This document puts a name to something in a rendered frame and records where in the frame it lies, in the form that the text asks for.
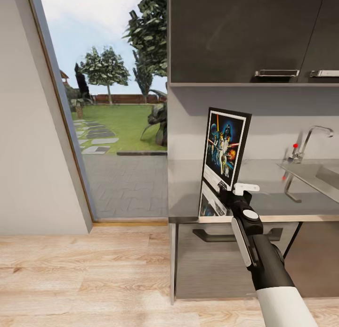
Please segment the poster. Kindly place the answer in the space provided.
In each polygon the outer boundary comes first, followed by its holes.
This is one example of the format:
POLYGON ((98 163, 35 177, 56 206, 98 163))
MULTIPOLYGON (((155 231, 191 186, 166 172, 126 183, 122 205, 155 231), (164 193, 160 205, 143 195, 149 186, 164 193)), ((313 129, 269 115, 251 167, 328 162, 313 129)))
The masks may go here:
MULTIPOLYGON (((209 107, 202 178, 217 196, 234 191, 250 126, 250 113, 209 107)), ((230 205, 226 204, 230 210, 230 205)))

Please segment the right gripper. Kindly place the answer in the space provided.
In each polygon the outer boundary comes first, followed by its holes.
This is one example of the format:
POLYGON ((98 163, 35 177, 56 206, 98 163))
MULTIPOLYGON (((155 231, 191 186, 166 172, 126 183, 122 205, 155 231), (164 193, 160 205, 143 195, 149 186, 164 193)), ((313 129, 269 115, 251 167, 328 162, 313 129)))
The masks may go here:
POLYGON ((236 202, 242 201, 250 205, 251 194, 243 191, 243 196, 233 194, 233 191, 223 190, 222 186, 219 188, 219 197, 221 203, 229 204, 232 209, 232 205, 236 202))

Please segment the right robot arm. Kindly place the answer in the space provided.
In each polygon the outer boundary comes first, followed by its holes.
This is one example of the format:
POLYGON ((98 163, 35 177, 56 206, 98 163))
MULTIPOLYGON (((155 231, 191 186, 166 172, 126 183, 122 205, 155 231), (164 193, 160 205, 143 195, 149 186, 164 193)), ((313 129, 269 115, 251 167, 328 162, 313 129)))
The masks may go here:
POLYGON ((279 248, 263 235, 263 224, 250 205, 255 184, 235 183, 234 191, 220 186, 221 203, 233 212, 232 229, 257 293, 266 327, 319 327, 284 268, 279 248))

